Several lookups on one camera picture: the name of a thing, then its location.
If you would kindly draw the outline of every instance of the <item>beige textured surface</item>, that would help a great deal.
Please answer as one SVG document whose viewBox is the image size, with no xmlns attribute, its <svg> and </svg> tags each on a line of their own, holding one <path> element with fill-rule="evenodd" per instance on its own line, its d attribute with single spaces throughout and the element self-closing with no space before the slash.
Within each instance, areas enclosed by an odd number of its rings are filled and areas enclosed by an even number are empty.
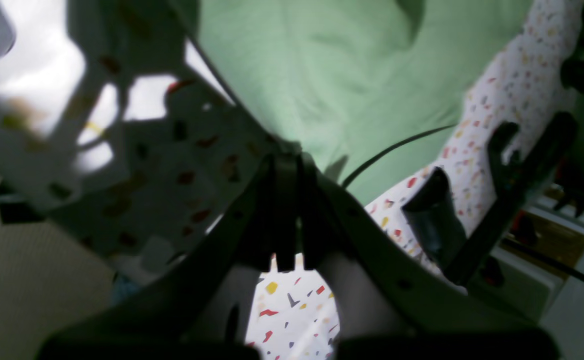
<svg viewBox="0 0 584 360">
<path fill-rule="evenodd" d="M 109 305 L 112 271 L 49 223 L 0 223 L 0 360 Z"/>
</svg>

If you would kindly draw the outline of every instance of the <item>green fabric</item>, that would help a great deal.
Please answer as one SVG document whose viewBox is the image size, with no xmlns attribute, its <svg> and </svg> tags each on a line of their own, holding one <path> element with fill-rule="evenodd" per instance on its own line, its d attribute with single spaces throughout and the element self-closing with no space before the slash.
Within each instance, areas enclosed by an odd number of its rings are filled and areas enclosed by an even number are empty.
<svg viewBox="0 0 584 360">
<path fill-rule="evenodd" d="M 182 18 L 187 0 L 172 0 Z M 342 182 L 403 139 L 461 117 L 464 92 L 519 32 L 530 0 L 206 0 L 198 41 L 269 132 Z M 436 159 L 452 130 L 386 155 L 363 204 Z"/>
</svg>

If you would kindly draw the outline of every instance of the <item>red speck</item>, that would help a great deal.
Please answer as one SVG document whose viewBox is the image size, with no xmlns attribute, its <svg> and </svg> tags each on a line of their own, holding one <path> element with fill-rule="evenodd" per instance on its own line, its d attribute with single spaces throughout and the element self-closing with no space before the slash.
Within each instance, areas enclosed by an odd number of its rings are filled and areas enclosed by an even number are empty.
<svg viewBox="0 0 584 360">
<path fill-rule="evenodd" d="M 183 228 L 183 230 L 180 232 L 184 237 L 187 237 L 187 235 L 190 235 L 192 233 L 194 233 L 193 228 L 186 226 Z"/>
<path fill-rule="evenodd" d="M 194 181 L 194 172 L 193 171 L 182 172 L 182 173 L 178 174 L 178 177 L 176 179 L 177 184 L 182 184 L 182 185 L 192 184 L 193 181 Z"/>
<path fill-rule="evenodd" d="M 521 218 L 523 218 L 524 216 L 525 216 L 525 212 L 519 211 L 518 214 L 516 214 L 516 216 L 514 216 L 514 221 L 512 221 L 512 226 L 510 227 L 510 230 L 518 230 L 519 223 L 521 222 Z"/>
<path fill-rule="evenodd" d="M 208 215 L 210 215 L 210 212 L 212 211 L 209 209 L 196 212 L 190 217 L 190 219 L 192 219 L 192 223 L 201 223 L 203 220 L 205 220 L 206 217 L 208 217 Z"/>
<path fill-rule="evenodd" d="M 271 317 L 272 315 L 276 315 L 278 314 L 278 311 L 272 311 L 270 309 L 265 309 L 262 312 L 260 312 L 260 314 L 258 314 L 259 317 L 262 317 L 263 315 L 267 315 L 269 317 Z"/>
<path fill-rule="evenodd" d="M 214 135 L 212 137 L 210 137 L 209 139 L 200 139 L 198 141 L 196 141 L 196 146 L 198 146 L 199 148 L 209 148 L 210 146 L 212 146 L 215 142 L 217 142 L 219 139 L 219 135 Z"/>
<path fill-rule="evenodd" d="M 99 57 L 98 62 L 112 74 L 116 75 L 121 71 L 121 64 L 119 63 L 119 60 L 114 59 L 114 57 L 105 55 Z"/>
<path fill-rule="evenodd" d="M 166 92 L 168 95 L 174 94 L 175 92 L 178 91 L 178 89 L 187 87 L 188 85 L 192 85 L 192 84 L 194 84 L 194 82 L 195 82 L 194 79 L 173 82 L 168 86 L 168 89 Z"/>
<path fill-rule="evenodd" d="M 123 231 L 118 235 L 118 242 L 122 245 L 132 247 L 137 244 L 137 239 L 134 236 Z"/>
<path fill-rule="evenodd" d="M 272 330 L 266 332 L 265 333 L 265 340 L 263 340 L 263 342 L 267 342 L 271 336 L 272 336 Z"/>
</svg>

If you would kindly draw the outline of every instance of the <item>yellow speck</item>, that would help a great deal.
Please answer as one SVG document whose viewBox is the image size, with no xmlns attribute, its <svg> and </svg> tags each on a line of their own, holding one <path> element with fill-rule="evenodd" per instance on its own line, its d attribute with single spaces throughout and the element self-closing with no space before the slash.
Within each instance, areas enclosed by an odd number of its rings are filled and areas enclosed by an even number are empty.
<svg viewBox="0 0 584 360">
<path fill-rule="evenodd" d="M 272 281 L 269 284 L 267 284 L 267 286 L 265 287 L 265 290 L 270 294 L 274 294 L 275 291 L 277 291 L 277 287 L 279 287 L 279 285 Z"/>
<path fill-rule="evenodd" d="M 93 123 L 92 121 L 88 121 L 88 123 L 85 125 L 85 128 L 92 130 L 98 137 L 103 136 L 103 128 L 98 126 L 96 123 Z"/>
</svg>

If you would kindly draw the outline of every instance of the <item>black wire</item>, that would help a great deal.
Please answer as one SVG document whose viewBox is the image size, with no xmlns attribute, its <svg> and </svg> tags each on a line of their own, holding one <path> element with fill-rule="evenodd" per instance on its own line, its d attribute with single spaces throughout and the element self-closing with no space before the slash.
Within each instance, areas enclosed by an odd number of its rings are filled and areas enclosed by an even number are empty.
<svg viewBox="0 0 584 360">
<path fill-rule="evenodd" d="M 385 150 L 377 153 L 377 155 L 375 155 L 374 157 L 372 157 L 370 160 L 367 160 L 366 162 L 363 162 L 363 164 L 361 164 L 361 166 L 359 166 L 358 168 L 356 168 L 356 170 L 352 171 L 352 173 L 350 173 L 345 180 L 343 180 L 342 183 L 342 187 L 343 189 L 346 189 L 350 184 L 352 184 L 352 182 L 354 182 L 354 179 L 356 179 L 359 175 L 361 175 L 361 173 L 363 173 L 363 171 L 365 171 L 367 168 L 369 168 L 370 166 L 372 166 L 372 164 L 376 163 L 379 161 L 379 159 L 385 157 L 385 155 L 387 155 L 388 153 L 390 153 L 392 150 L 396 150 L 398 148 L 401 148 L 401 146 L 404 146 L 406 144 L 409 144 L 413 141 L 417 141 L 418 139 L 427 137 L 429 135 L 432 135 L 434 133 L 438 133 L 442 130 L 445 129 L 450 129 L 457 126 L 455 125 L 449 125 L 449 126 L 443 126 L 443 127 L 438 127 L 436 129 L 432 129 L 432 130 L 427 130 L 425 132 L 422 132 L 420 134 L 416 134 L 414 136 L 410 136 L 407 139 L 403 139 L 397 143 L 395 143 L 394 145 L 391 145 L 390 147 L 386 148 Z"/>
<path fill-rule="evenodd" d="M 511 239 L 503 239 L 502 244 L 505 244 L 506 246 L 509 246 L 514 250 L 521 251 L 521 253 L 529 255 L 532 258 L 539 260 L 539 262 L 542 262 L 552 268 L 555 268 L 560 272 L 566 273 L 569 276 L 572 276 L 573 278 L 577 278 L 578 280 L 581 280 L 584 283 L 584 273 L 578 271 L 577 269 L 573 269 L 570 266 L 562 264 L 561 262 L 554 260 L 552 257 L 548 257 L 543 255 L 542 253 L 538 253 L 537 251 L 534 251 L 533 249 L 527 246 L 523 246 L 520 243 L 512 241 Z"/>
</svg>

